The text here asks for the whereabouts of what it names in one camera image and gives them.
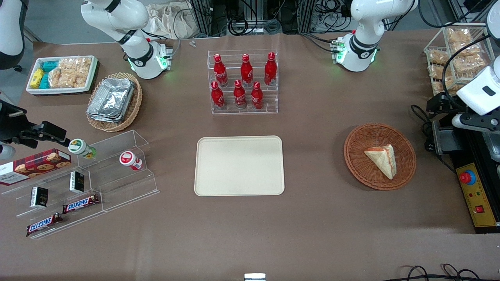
brown tablecloth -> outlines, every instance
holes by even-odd
[[[129,127],[149,145],[159,194],[42,240],[24,237],[15,204],[0,197],[0,279],[365,280],[404,277],[405,266],[441,274],[440,264],[498,278],[500,236],[473,232],[456,176],[423,147],[411,104],[432,95],[424,46],[435,30],[387,32],[375,62],[352,73],[298,35],[225,36],[183,41],[172,70],[140,80],[144,100]],[[207,51],[277,48],[279,113],[212,116]],[[116,43],[36,44],[35,57],[94,55],[97,80],[130,72]],[[93,129],[89,95],[34,97],[29,120],[51,121],[89,143],[112,136]],[[395,191],[359,183],[343,157],[347,134],[380,122],[415,148],[413,180]],[[202,137],[277,135],[283,142],[285,191],[279,196],[198,197],[196,144]],[[55,147],[40,143],[39,150]],[[17,146],[17,157],[33,150]],[[242,173],[251,181],[251,171]]]

aluminum foil container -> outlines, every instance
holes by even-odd
[[[87,115],[97,121],[119,123],[125,118],[134,92],[129,79],[107,78],[97,88]]]

coca-cola bottle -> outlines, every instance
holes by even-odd
[[[241,80],[243,80],[243,87],[249,88],[252,86],[254,80],[254,70],[250,64],[250,57],[247,53],[241,56],[243,63],[241,64]]]
[[[226,109],[226,103],[224,102],[224,94],[222,93],[222,90],[219,88],[217,82],[213,81],[210,84],[210,87],[212,88],[212,101],[213,104],[215,105],[215,109],[216,110]]]
[[[238,109],[244,110],[247,108],[247,100],[245,99],[245,89],[242,88],[242,82],[239,79],[234,81],[234,101]]]
[[[217,82],[221,87],[226,87],[228,85],[228,72],[226,71],[226,66],[222,62],[221,55],[214,54],[213,61],[215,62],[215,65],[213,66],[215,79],[217,79]]]
[[[261,90],[261,84],[258,81],[253,82],[253,90],[251,91],[251,104],[254,110],[262,109],[262,98],[264,94]]]
[[[267,54],[267,62],[264,67],[264,83],[268,86],[276,85],[276,73],[278,72],[278,66],[276,65],[276,54],[270,52]]]

wicker basket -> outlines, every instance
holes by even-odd
[[[394,147],[397,173],[388,179],[365,155],[367,148]],[[352,130],[344,144],[344,158],[351,173],[363,184],[377,190],[395,190],[406,185],[415,174],[417,157],[408,139],[391,126],[379,123],[360,125]]]
[[[92,125],[92,127],[99,129],[99,130],[103,130],[103,131],[112,133],[112,132],[121,131],[121,130],[127,128],[128,126],[130,126],[130,124],[132,124],[132,122],[134,121],[134,119],[137,116],[137,113],[139,113],[139,107],[141,107],[141,102],[143,101],[143,90],[141,89],[141,85],[139,84],[139,81],[137,80],[137,78],[135,78],[132,74],[129,74],[129,73],[123,73],[123,72],[115,73],[115,74],[109,75],[107,78],[118,78],[118,79],[126,78],[134,83],[134,89],[133,89],[133,93],[132,93],[133,96],[130,99],[130,103],[128,104],[128,108],[126,110],[125,119],[122,122],[111,123],[111,122],[97,121],[97,120],[91,119],[87,115],[88,122],[90,123],[90,125]],[[101,85],[101,83],[103,81],[104,81],[104,79],[101,82],[99,82],[99,84],[94,88],[94,90],[92,92],[92,96],[90,96],[90,100],[88,101],[89,105],[91,104],[92,100],[94,99],[96,92],[97,92],[97,89],[99,88],[99,86]]]

white plastic tray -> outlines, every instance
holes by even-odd
[[[88,70],[87,81],[85,82],[84,87],[78,88],[51,88],[51,89],[33,89],[30,87],[30,81],[33,78],[33,74],[40,67],[43,62],[51,62],[51,61],[59,61],[64,58],[76,59],[78,57],[87,57],[92,58],[92,62],[90,63],[90,69]],[[37,58],[34,62],[33,70],[29,75],[28,82],[26,84],[26,92],[34,95],[34,96],[51,96],[51,95],[61,95],[61,94],[73,94],[73,93],[81,93],[90,90],[92,86],[92,82],[94,80],[94,74],[96,73],[97,68],[97,58],[93,55],[79,55],[79,56],[53,56],[53,57],[41,57]]]
[[[198,141],[196,195],[280,195],[284,190],[283,146],[278,136],[203,137]]]

